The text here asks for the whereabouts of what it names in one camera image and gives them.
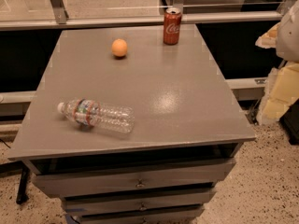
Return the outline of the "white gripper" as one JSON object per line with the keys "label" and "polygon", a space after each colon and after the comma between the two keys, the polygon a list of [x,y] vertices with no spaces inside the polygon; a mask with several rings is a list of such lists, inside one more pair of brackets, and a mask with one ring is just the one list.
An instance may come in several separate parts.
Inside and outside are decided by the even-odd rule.
{"label": "white gripper", "polygon": [[[263,49],[275,48],[279,22],[255,42]],[[260,125],[272,124],[289,110],[299,99],[299,63],[287,62],[280,69],[273,68],[267,78],[264,96],[259,105],[256,119]]]}

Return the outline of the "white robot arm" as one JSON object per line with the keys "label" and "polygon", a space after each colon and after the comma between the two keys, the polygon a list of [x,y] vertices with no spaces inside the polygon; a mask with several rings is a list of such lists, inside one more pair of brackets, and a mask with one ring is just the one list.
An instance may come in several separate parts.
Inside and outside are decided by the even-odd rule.
{"label": "white robot arm", "polygon": [[271,124],[299,99],[299,0],[279,23],[256,40],[255,45],[274,48],[276,55],[286,63],[282,68],[271,69],[256,117],[259,124]]}

